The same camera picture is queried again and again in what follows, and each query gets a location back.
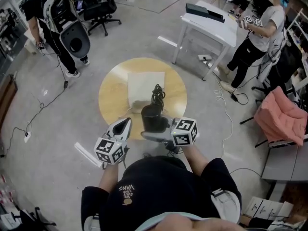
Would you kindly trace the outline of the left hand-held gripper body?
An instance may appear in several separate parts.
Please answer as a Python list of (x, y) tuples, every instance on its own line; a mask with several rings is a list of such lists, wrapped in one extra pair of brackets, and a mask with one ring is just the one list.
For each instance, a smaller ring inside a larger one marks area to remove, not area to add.
[(98, 160), (111, 165), (119, 163), (128, 150), (127, 140), (117, 140), (113, 135), (108, 135), (107, 132), (97, 139), (94, 146)]

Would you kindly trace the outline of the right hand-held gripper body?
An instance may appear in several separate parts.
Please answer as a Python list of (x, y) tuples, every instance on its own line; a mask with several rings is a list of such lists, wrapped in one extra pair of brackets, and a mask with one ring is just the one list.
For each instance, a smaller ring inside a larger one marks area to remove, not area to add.
[(197, 122), (192, 118), (177, 118), (177, 124), (170, 133), (172, 140), (165, 143), (166, 149), (178, 153), (180, 148), (194, 144), (198, 135)]

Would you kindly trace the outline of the black power adapter with cable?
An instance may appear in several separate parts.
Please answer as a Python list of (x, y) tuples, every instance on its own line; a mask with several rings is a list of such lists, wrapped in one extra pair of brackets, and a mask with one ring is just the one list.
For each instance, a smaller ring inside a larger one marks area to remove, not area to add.
[(143, 107), (141, 111), (144, 131), (163, 132), (167, 128), (168, 120), (162, 116), (165, 95), (163, 88), (156, 84), (150, 104)]

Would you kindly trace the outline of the white cloth drawstring bag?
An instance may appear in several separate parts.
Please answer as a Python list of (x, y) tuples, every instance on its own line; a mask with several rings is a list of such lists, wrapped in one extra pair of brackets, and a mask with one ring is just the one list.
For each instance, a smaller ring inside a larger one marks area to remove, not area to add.
[(151, 103), (157, 84), (164, 88), (165, 72), (128, 73), (128, 103), (133, 113), (141, 113)]

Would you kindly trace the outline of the person's left forearm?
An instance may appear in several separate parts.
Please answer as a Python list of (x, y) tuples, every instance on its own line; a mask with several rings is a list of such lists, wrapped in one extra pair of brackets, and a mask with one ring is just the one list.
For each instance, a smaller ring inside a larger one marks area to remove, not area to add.
[(98, 187), (109, 193), (118, 183), (118, 171), (118, 163), (114, 165), (107, 164), (103, 171), (103, 176), (99, 182)]

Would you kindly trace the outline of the person's right forearm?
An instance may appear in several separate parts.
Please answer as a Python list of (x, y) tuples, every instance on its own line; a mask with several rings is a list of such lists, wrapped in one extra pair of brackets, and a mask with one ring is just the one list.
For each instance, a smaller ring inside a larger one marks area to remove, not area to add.
[(195, 175), (201, 176), (209, 160), (201, 153), (195, 145), (182, 147), (183, 153)]

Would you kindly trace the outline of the round wooden table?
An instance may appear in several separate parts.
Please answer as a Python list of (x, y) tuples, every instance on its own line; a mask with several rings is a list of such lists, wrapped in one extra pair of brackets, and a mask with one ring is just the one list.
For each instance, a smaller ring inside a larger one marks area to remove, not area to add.
[(130, 140), (143, 140), (141, 114), (134, 114), (128, 104), (128, 74), (165, 72), (164, 111), (170, 117), (180, 118), (187, 106), (187, 91), (180, 75), (170, 65), (153, 58), (133, 58), (116, 65), (104, 78), (99, 90), (99, 108), (107, 124), (130, 117)]

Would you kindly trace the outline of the person's black t-shirt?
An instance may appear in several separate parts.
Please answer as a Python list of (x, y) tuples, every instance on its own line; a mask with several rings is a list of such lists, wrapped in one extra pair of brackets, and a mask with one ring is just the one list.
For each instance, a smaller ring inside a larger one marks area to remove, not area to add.
[(134, 231), (149, 218), (165, 212), (186, 212), (202, 218), (220, 218), (211, 200), (213, 191), (242, 197), (224, 161), (213, 159), (201, 176), (174, 157), (152, 156), (131, 164), (110, 191), (88, 186), (81, 197), (81, 225), (98, 215), (103, 231)]

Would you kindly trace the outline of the black chair base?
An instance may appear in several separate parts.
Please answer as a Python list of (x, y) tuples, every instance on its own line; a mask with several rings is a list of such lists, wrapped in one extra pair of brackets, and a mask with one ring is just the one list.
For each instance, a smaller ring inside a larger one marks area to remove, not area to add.
[(50, 231), (48, 229), (49, 226), (57, 226), (55, 222), (42, 220), (39, 214), (39, 207), (35, 207), (34, 211), (29, 213), (25, 210), (20, 210), (19, 215), (16, 216), (21, 221), (22, 231)]

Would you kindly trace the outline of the white cardboard box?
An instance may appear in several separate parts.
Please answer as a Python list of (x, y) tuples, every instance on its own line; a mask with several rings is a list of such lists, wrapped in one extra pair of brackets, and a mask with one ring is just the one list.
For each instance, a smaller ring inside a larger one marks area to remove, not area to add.
[(283, 203), (263, 199), (255, 213), (256, 218), (275, 219)]
[(276, 220), (281, 221), (284, 218), (288, 218), (290, 216), (290, 213), (293, 209), (294, 205), (285, 201), (277, 214)]
[(263, 198), (253, 196), (247, 205), (247, 207), (242, 212), (243, 215), (253, 218), (263, 202)]

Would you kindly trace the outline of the grey desk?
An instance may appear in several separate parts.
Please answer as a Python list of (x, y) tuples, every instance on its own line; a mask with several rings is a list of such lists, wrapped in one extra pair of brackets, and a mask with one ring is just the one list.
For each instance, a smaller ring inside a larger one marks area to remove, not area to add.
[(284, 144), (270, 148), (261, 178), (270, 184), (266, 199), (276, 202), (288, 183), (308, 183), (308, 139), (303, 146)]

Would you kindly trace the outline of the white desk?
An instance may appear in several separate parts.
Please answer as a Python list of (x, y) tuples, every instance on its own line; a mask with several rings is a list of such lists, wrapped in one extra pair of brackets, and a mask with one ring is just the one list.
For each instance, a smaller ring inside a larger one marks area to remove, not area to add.
[(206, 81), (207, 77), (214, 71), (217, 65), (224, 58), (226, 53), (235, 48), (237, 42), (237, 23), (228, 16), (228, 13), (205, 1), (198, 1), (196, 6), (206, 8), (223, 16), (225, 22), (202, 17), (199, 15), (185, 13), (181, 18), (181, 31), (179, 34), (176, 49), (173, 54), (172, 63), (175, 64), (182, 46), (183, 39), (187, 37), (192, 42), (214, 54), (214, 62), (208, 68), (207, 73), (202, 77)]

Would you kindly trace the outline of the wooden step platform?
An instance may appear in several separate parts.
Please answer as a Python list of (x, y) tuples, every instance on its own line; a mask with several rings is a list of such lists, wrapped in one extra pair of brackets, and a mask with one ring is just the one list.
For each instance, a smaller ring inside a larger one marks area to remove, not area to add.
[(17, 90), (13, 75), (9, 74), (0, 86), (0, 131)]

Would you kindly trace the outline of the long black box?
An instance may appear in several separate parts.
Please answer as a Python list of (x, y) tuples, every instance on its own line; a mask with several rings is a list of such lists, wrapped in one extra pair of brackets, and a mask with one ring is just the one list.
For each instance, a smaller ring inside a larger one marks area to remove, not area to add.
[(202, 6), (198, 6), (198, 5), (191, 4), (191, 3), (186, 3), (185, 9), (186, 9), (186, 13), (198, 15), (204, 18), (209, 18), (212, 20), (219, 21), (221, 23), (225, 22), (223, 15), (210, 11), (207, 8), (202, 7)]

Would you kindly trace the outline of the white metal shelf rack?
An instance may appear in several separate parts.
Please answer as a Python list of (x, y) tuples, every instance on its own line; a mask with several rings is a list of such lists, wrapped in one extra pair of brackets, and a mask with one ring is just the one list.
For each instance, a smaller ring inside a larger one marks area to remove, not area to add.
[(303, 12), (303, 8), (298, 11), (286, 29), (287, 35), (292, 39), (292, 43), (294, 43), (301, 52), (301, 62), (303, 66), (298, 67), (291, 76), (291, 82), (295, 91), (298, 93), (308, 84), (308, 50), (306, 51), (302, 47), (304, 42), (308, 43), (308, 33), (304, 31), (302, 22), (308, 23), (308, 17)]

